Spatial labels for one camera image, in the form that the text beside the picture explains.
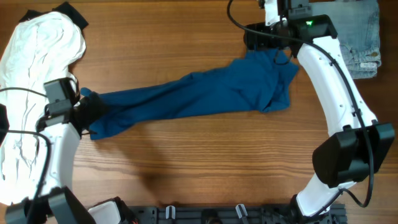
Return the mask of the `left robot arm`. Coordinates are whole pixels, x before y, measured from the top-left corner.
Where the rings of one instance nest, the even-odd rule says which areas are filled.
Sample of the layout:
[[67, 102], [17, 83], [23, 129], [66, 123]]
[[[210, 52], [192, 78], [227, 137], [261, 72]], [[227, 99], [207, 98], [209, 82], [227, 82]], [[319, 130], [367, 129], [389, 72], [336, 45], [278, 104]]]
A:
[[45, 159], [32, 198], [7, 207], [6, 223], [138, 223], [134, 212], [118, 197], [86, 209], [73, 194], [73, 161], [82, 132], [106, 111], [97, 94], [81, 98], [78, 83], [59, 78], [44, 83], [49, 103], [36, 125]]

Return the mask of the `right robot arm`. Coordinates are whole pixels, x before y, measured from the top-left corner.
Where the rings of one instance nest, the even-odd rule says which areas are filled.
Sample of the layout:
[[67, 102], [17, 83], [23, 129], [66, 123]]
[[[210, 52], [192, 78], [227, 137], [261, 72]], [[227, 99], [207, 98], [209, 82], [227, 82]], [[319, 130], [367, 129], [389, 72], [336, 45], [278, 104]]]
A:
[[320, 100], [328, 139], [312, 154], [314, 175], [291, 199], [285, 212], [291, 223], [321, 220], [350, 188], [374, 176], [391, 147], [392, 124], [381, 124], [363, 101], [343, 60], [338, 33], [326, 15], [315, 16], [308, 1], [259, 2], [262, 23], [244, 27], [251, 50], [288, 48], [304, 68]]

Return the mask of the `blue polo shirt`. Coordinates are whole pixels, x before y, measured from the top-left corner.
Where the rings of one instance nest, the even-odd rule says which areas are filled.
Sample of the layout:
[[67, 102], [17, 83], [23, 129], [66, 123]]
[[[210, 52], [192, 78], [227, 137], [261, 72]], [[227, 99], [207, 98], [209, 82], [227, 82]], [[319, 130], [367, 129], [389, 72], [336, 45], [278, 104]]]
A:
[[299, 67], [275, 49], [250, 51], [228, 66], [192, 72], [156, 86], [103, 93], [108, 112], [90, 125], [92, 140], [113, 137], [143, 121], [259, 111], [290, 106]]

